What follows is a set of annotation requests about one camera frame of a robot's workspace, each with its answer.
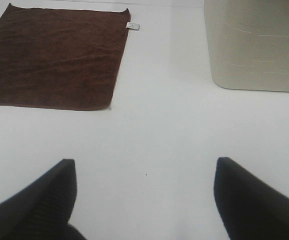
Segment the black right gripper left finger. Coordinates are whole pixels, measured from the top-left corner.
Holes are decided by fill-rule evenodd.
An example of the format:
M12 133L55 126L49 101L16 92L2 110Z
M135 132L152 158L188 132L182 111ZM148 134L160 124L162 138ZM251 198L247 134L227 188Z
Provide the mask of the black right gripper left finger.
M0 203L0 240L83 240L69 223L77 197L75 161L63 159Z

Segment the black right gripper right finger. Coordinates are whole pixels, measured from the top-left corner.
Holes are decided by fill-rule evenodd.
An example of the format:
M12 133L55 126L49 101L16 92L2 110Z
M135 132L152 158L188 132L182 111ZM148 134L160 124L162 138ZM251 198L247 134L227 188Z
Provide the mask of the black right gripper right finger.
M231 240L289 240L289 198L229 157L217 160L213 194Z

